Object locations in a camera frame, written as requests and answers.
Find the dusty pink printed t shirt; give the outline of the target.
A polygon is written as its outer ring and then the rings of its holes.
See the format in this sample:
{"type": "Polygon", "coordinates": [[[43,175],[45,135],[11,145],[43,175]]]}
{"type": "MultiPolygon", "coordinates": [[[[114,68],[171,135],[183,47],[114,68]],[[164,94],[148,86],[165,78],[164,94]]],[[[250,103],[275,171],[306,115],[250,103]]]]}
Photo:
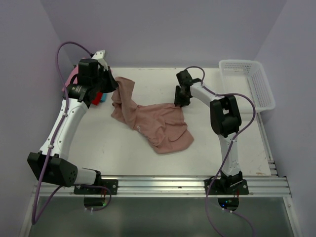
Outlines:
{"type": "Polygon", "coordinates": [[[124,77],[115,80],[118,88],[112,94],[112,118],[139,132],[159,155],[183,151],[193,143],[180,107],[172,103],[136,104],[132,100],[135,82],[124,77]]]}

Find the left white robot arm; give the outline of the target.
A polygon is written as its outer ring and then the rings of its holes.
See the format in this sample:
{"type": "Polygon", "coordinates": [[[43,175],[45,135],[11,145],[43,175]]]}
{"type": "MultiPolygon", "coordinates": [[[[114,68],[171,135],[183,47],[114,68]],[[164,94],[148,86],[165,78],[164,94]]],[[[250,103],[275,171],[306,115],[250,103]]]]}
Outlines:
{"type": "Polygon", "coordinates": [[[95,56],[81,59],[66,87],[66,95],[53,129],[37,153],[27,162],[38,181],[70,187],[85,185],[92,194],[102,190],[97,170],[78,168],[68,161],[70,146],[80,121],[98,93],[113,92],[118,87],[110,67],[95,56]]]}

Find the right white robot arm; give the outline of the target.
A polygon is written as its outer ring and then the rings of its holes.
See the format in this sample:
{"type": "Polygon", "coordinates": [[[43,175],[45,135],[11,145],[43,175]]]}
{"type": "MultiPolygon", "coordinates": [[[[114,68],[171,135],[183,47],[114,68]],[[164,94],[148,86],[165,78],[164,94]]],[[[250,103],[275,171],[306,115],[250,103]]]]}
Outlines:
{"type": "Polygon", "coordinates": [[[210,124],[220,141],[222,164],[219,174],[206,180],[206,192],[210,195],[231,195],[243,182],[235,137],[241,126],[237,100],[233,95],[219,96],[207,89],[201,79],[193,79],[187,70],[176,74],[176,106],[185,107],[196,98],[210,109],[210,124]]]}

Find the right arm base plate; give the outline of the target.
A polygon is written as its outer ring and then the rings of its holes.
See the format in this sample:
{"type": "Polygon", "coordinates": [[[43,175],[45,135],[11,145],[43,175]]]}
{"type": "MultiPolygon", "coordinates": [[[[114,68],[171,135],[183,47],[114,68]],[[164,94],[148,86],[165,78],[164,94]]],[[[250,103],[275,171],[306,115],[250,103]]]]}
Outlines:
{"type": "Polygon", "coordinates": [[[209,195],[248,195],[249,189],[248,184],[245,179],[241,182],[238,182],[233,185],[225,184],[224,179],[215,179],[214,176],[211,176],[208,179],[204,180],[204,189],[207,192],[211,182],[214,180],[211,185],[211,189],[208,192],[209,195]]]}

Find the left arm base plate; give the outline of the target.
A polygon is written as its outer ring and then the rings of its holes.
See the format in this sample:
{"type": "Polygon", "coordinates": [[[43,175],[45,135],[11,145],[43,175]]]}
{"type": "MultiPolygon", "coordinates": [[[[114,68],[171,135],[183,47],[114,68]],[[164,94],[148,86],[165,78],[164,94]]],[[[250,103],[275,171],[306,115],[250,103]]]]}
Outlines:
{"type": "Polygon", "coordinates": [[[97,184],[75,186],[75,195],[116,195],[119,187],[117,179],[101,179],[97,184]]]}

